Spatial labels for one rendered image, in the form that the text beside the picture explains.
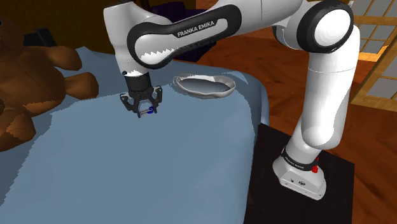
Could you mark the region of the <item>white shallow bowl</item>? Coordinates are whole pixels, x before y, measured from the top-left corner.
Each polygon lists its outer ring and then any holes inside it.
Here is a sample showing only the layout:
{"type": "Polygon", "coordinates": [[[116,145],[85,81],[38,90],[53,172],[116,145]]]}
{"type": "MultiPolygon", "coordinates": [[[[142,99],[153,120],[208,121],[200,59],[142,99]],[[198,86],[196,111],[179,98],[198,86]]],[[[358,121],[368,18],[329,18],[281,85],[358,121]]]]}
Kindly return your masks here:
{"type": "Polygon", "coordinates": [[[208,76],[183,73],[175,76],[173,84],[189,95],[201,99],[223,98],[231,95],[236,84],[227,76],[208,76]]]}

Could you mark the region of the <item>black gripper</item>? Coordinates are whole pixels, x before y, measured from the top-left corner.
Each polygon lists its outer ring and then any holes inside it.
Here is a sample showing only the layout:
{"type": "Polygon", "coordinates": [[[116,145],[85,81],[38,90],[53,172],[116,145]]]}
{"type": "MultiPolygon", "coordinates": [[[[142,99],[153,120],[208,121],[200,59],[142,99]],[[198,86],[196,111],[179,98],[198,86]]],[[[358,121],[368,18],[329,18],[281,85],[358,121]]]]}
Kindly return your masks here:
{"type": "Polygon", "coordinates": [[[151,110],[157,113],[157,107],[162,102],[162,88],[161,86],[153,87],[149,73],[144,73],[140,76],[124,76],[128,87],[128,93],[120,94],[120,100],[128,111],[134,112],[139,118],[141,112],[139,111],[138,97],[133,97],[136,94],[149,93],[149,100],[151,102],[151,110]]]}

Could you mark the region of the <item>brown teddy bear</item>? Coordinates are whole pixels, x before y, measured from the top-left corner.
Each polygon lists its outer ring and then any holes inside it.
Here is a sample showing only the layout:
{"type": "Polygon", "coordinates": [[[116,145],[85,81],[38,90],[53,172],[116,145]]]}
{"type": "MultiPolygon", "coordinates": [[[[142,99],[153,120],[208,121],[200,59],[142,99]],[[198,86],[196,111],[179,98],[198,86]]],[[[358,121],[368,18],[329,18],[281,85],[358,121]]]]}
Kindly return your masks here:
{"type": "Polygon", "coordinates": [[[24,46],[22,30],[0,15],[0,152],[30,141],[33,117],[62,103],[99,94],[90,72],[64,77],[61,69],[78,71],[82,61],[68,46],[24,46]]]}

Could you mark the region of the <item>black robot stand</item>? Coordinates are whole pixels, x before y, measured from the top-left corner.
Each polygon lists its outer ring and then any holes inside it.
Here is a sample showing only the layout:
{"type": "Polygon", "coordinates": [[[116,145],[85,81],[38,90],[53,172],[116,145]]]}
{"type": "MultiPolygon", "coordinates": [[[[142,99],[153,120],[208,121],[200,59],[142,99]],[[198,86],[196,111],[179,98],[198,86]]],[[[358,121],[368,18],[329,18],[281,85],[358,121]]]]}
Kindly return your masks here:
{"type": "Polygon", "coordinates": [[[258,126],[244,224],[352,224],[354,164],[322,151],[326,192],[321,200],[310,199],[281,186],[272,170],[289,139],[268,125],[258,126]]]}

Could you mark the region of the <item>bed with blue sheet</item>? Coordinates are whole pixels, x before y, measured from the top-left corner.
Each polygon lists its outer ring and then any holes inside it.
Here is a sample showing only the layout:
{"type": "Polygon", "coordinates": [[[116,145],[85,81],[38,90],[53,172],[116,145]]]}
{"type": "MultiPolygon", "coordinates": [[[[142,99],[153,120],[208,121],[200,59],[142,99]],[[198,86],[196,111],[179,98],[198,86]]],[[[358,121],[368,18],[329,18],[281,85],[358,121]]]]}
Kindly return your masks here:
{"type": "Polygon", "coordinates": [[[258,126],[268,97],[238,71],[174,61],[150,73],[157,113],[125,109],[115,57],[81,47],[99,96],[65,98],[35,117],[36,137],[0,153],[0,224],[243,224],[258,126]],[[201,99],[180,74],[227,76],[227,97],[201,99]]]}

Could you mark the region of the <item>small blue silver object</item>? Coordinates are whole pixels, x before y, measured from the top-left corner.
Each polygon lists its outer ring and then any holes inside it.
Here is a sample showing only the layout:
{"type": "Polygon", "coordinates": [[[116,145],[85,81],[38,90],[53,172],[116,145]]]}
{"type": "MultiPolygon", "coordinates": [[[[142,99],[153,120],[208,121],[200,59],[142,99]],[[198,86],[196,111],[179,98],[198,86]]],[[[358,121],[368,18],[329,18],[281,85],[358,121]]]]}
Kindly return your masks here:
{"type": "Polygon", "coordinates": [[[142,108],[141,106],[139,106],[137,115],[140,118],[145,114],[152,114],[152,113],[154,113],[154,111],[155,111],[155,108],[153,106],[149,106],[148,108],[142,108]]]}

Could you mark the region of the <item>wooden lattice window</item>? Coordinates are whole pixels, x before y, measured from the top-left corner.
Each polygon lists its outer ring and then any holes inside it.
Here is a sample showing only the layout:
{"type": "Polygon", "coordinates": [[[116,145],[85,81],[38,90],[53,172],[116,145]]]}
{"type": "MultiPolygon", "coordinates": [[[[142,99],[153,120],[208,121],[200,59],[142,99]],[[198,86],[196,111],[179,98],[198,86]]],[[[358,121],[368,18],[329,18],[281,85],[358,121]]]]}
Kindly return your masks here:
{"type": "Polygon", "coordinates": [[[350,0],[361,32],[359,60],[374,62],[351,103],[397,112],[397,0],[350,0]]]}

